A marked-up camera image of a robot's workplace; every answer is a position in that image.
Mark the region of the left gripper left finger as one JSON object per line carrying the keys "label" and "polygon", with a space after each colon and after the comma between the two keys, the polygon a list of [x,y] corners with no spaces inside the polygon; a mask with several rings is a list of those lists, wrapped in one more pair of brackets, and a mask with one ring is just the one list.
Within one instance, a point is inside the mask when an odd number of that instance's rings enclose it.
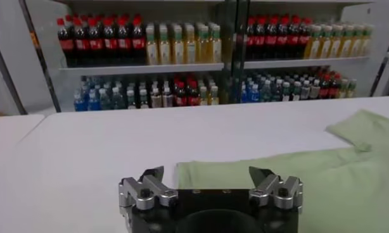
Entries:
{"label": "left gripper left finger", "polygon": [[156,204],[172,207],[178,200],[178,190],[162,183],[164,167],[147,169],[137,180],[122,178],[118,183],[119,210],[123,217],[135,207],[140,211],[152,210]]}

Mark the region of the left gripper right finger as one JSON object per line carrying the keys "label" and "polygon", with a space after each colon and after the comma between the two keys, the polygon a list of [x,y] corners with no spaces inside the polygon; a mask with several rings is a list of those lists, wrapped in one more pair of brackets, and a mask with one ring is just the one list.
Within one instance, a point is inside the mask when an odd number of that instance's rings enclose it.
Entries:
{"label": "left gripper right finger", "polygon": [[255,187],[249,190],[249,199],[258,207],[272,205],[277,209],[302,212],[303,182],[294,176],[283,180],[269,169],[249,167]]}

